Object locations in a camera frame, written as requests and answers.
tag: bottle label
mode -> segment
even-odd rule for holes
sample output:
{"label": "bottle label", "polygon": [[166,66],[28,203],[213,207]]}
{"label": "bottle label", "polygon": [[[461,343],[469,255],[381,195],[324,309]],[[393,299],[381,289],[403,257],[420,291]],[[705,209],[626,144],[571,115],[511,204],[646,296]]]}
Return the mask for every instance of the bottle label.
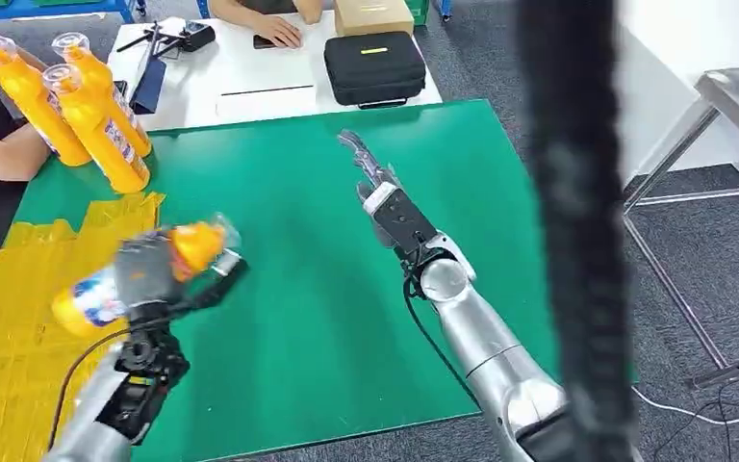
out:
{"label": "bottle label", "polygon": [[[61,103],[58,101],[58,97],[55,96],[55,93],[53,93],[52,91],[48,91],[46,93],[46,104],[48,104],[49,107],[52,108],[52,110],[55,111],[56,114],[58,114],[58,116],[62,114]],[[43,130],[39,129],[38,127],[35,128],[40,137],[43,139],[43,142],[45,142],[46,145],[49,146],[49,149],[52,150],[52,153],[58,157],[61,157],[61,154],[59,154],[58,150],[55,149],[55,146],[52,145],[49,137],[45,133],[43,133]]]}
{"label": "bottle label", "polygon": [[43,130],[36,127],[36,131],[40,135],[43,142],[45,142],[46,145],[49,146],[49,150],[51,150],[52,153],[55,154],[56,156],[61,157],[61,154],[58,153],[58,150],[55,149],[55,146],[52,145],[52,142],[49,140],[49,137],[47,137],[46,134],[43,133]]}
{"label": "bottle label", "polygon": [[128,162],[129,164],[134,162],[135,158],[137,157],[135,155],[135,149],[132,147],[129,141],[126,140],[126,137],[123,136],[123,132],[121,132],[120,129],[117,128],[117,124],[114,121],[109,119],[109,123],[106,124],[104,132],[106,133],[106,136],[109,137],[109,140],[112,142],[112,144],[115,145],[117,150],[120,151],[123,159],[125,159],[126,162]]}
{"label": "bottle label", "polygon": [[58,101],[58,96],[55,95],[52,91],[47,92],[46,94],[46,103],[49,104],[49,106],[55,110],[56,113],[58,113],[58,116],[61,115],[61,102]]}
{"label": "bottle label", "polygon": [[112,93],[112,98],[115,100],[115,103],[117,103],[117,106],[120,107],[120,110],[126,115],[126,118],[128,118],[129,121],[132,122],[132,125],[136,127],[138,122],[135,117],[135,112],[132,111],[131,107],[129,107],[129,103],[126,102],[126,98],[120,94],[120,90],[118,90],[117,87],[114,88],[115,91]]}
{"label": "bottle label", "polygon": [[118,299],[115,272],[101,269],[72,288],[73,304],[92,324],[103,327],[126,314],[126,306]]}

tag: green table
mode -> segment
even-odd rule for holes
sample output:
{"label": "green table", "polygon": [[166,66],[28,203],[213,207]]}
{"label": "green table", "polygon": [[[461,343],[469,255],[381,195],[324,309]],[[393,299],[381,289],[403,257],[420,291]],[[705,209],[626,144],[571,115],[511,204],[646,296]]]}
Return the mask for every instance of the green table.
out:
{"label": "green table", "polygon": [[[176,322],[191,371],[134,460],[203,460],[472,414],[418,332],[401,272],[355,196],[362,172],[336,141],[358,132],[461,247],[477,290],[558,378],[536,202],[485,101],[153,134],[161,222],[220,211],[252,271],[217,308]],[[98,169],[50,163],[16,220],[66,218],[114,195]],[[427,328],[439,326],[417,303]]]}

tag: blue shelf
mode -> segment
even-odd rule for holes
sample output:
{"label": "blue shelf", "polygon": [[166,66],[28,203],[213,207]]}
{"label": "blue shelf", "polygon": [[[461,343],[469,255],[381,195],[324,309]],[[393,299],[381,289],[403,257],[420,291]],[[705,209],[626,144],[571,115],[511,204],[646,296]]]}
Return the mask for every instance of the blue shelf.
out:
{"label": "blue shelf", "polygon": [[120,13],[126,22],[134,22],[129,2],[135,0],[101,0],[95,3],[81,3],[75,5],[50,5],[40,7],[33,0],[12,0],[4,7],[0,7],[0,19],[14,17],[54,16],[58,14],[81,13]]}

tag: person's hand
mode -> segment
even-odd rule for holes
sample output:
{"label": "person's hand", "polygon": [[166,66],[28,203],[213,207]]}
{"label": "person's hand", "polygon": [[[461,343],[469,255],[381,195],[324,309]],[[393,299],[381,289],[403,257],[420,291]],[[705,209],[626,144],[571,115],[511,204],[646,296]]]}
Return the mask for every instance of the person's hand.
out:
{"label": "person's hand", "polygon": [[253,21],[253,32],[280,48],[301,46],[301,32],[279,16],[260,15]]}

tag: cardboard box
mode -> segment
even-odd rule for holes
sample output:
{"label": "cardboard box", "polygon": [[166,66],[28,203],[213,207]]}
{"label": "cardboard box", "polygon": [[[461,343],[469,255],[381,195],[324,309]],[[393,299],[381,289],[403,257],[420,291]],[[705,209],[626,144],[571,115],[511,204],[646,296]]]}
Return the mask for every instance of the cardboard box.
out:
{"label": "cardboard box", "polygon": [[412,35],[415,19],[405,0],[335,0],[339,37],[405,32]]}

